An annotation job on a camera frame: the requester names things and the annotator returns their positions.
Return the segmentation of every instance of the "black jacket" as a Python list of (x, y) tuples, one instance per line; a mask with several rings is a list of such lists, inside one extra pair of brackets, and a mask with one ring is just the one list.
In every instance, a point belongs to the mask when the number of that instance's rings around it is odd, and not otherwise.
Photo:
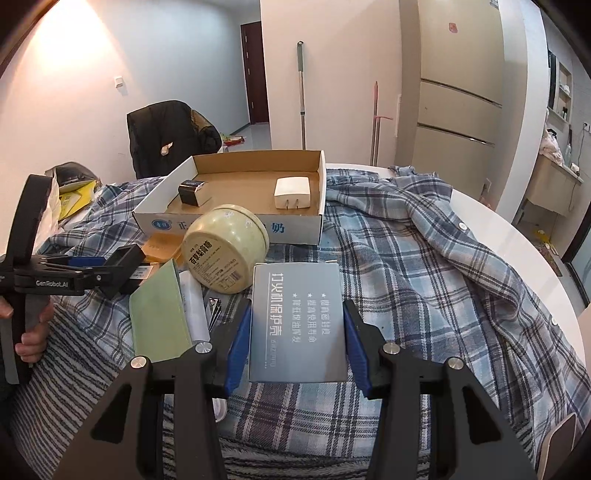
[[(168, 175), (191, 155), (217, 152), (222, 139), (203, 115), (178, 100), (127, 114), (129, 151), (138, 179)], [(172, 143), (166, 155), (162, 148)]]

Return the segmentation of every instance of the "human hand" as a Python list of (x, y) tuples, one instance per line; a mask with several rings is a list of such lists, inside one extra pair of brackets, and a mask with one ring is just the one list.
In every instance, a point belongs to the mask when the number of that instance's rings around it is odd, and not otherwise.
[[(51, 300), (39, 314), (39, 323), (35, 328), (22, 334), (21, 343), (14, 346), (14, 351), (23, 362), (34, 364), (41, 359), (47, 348), (47, 335), (49, 335), (49, 322), (53, 318), (53, 303)], [(12, 307), (0, 297), (0, 319), (9, 320), (12, 317)]]

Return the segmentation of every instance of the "bottle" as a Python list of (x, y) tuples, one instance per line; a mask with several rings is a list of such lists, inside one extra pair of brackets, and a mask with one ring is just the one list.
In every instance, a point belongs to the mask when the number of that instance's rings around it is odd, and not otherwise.
[(570, 167), (570, 155), (572, 152), (572, 147), (570, 146), (570, 143), (566, 146), (566, 150), (564, 152), (564, 165), (566, 165), (567, 167)]

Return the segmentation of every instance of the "refrigerator door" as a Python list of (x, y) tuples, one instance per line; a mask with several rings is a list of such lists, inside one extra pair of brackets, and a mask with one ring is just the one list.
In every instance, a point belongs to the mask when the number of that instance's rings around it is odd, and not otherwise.
[(505, 53), (493, 0), (418, 0), (421, 77), (502, 103)]
[(413, 166), (417, 173), (437, 172), (470, 197), (480, 198), (494, 147), (460, 135), (418, 127)]
[(418, 123), (496, 142), (501, 107), (451, 88), (421, 82)]

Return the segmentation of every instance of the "white power adapter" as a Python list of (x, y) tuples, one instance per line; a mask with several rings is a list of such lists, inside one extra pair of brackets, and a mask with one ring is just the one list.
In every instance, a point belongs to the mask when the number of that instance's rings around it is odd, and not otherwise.
[(309, 208), (310, 180), (308, 177), (284, 177), (275, 185), (275, 208)]

